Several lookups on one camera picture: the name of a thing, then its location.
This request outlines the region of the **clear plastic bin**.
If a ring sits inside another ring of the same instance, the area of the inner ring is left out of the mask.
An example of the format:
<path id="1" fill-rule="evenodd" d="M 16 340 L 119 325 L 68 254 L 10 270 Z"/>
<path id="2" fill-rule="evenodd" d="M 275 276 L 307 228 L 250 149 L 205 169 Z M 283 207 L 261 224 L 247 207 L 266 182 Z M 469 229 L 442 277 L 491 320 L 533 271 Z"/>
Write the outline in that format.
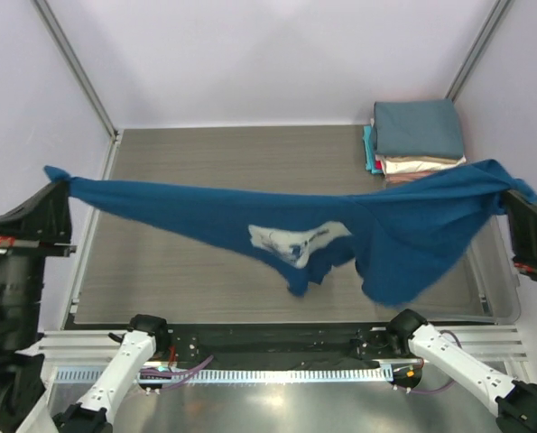
<path id="1" fill-rule="evenodd" d="M 483 310 L 496 324 L 512 325 L 521 315 L 518 276 L 505 250 L 496 218 L 479 231 L 467 250 Z"/>

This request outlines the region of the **blue printed t-shirt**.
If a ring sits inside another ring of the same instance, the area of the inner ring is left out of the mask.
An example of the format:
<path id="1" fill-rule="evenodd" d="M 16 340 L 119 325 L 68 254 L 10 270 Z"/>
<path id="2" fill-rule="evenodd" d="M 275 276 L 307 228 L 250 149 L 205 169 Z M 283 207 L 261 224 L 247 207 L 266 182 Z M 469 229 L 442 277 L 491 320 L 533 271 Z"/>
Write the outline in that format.
<path id="1" fill-rule="evenodd" d="M 413 301 L 443 277 L 487 221 L 507 212 L 505 192 L 537 200 L 495 160 L 341 196 L 90 180 L 52 166 L 44 171 L 100 211 L 265 263 L 297 297 L 333 268 L 353 263 L 363 293 L 386 307 Z"/>

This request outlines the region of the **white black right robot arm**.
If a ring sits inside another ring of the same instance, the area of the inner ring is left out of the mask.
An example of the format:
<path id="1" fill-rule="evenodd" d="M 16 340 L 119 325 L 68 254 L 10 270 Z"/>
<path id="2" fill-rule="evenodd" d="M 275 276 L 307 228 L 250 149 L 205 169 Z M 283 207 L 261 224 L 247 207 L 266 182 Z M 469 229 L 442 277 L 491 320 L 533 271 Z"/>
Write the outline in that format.
<path id="1" fill-rule="evenodd" d="M 510 190 L 503 194 L 503 204 L 513 264 L 519 273 L 537 281 L 537 199 Z M 414 355 L 435 364 L 495 415 L 501 431 L 537 432 L 537 383 L 513 379 L 483 364 L 411 309 L 393 318 L 386 331 L 386 346 L 393 355 Z"/>

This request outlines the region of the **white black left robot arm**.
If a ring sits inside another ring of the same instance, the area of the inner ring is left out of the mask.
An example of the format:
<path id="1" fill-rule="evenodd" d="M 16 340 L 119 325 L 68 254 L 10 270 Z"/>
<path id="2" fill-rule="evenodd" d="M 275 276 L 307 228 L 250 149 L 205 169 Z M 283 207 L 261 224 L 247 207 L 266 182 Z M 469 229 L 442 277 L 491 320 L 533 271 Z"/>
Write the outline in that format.
<path id="1" fill-rule="evenodd" d="M 0 432 L 110 432 L 117 410 L 144 364 L 171 349 L 165 319 L 138 314 L 117 336 L 116 355 L 92 387 L 52 416 L 42 380 L 39 316 L 49 257 L 68 257 L 69 184 L 53 181 L 0 216 Z"/>

